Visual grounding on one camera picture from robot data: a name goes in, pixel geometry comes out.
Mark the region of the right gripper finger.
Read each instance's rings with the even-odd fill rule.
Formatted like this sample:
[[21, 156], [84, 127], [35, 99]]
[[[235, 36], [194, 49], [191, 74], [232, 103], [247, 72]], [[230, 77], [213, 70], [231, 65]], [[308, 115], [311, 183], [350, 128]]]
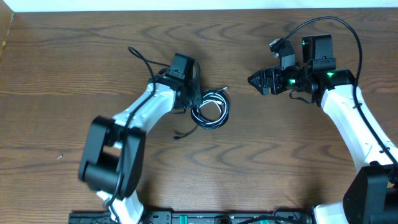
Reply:
[[261, 82], [251, 82], [250, 83], [261, 95], [269, 94], [269, 87]]
[[266, 69], [260, 69], [248, 77], [248, 83], [265, 83]]

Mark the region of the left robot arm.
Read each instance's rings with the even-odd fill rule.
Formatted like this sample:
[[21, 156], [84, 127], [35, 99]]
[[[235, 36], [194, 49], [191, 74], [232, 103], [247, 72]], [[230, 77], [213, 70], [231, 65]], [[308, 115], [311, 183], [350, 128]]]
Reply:
[[152, 75], [131, 106], [112, 118], [97, 116], [92, 121], [78, 178], [96, 192], [114, 222], [139, 223], [144, 213], [136, 188], [147, 134], [163, 115], [201, 103], [198, 62], [175, 54], [171, 66]]

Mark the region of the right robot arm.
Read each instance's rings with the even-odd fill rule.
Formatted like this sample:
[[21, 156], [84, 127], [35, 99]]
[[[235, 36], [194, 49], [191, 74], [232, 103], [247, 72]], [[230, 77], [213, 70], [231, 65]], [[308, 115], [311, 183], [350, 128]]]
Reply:
[[295, 59], [290, 42], [275, 52], [280, 64], [248, 77], [262, 95], [285, 91], [311, 94], [338, 128], [357, 175], [342, 201], [313, 208], [314, 223], [397, 223], [397, 147], [370, 112], [355, 77], [336, 69], [331, 35], [302, 39], [304, 66]]

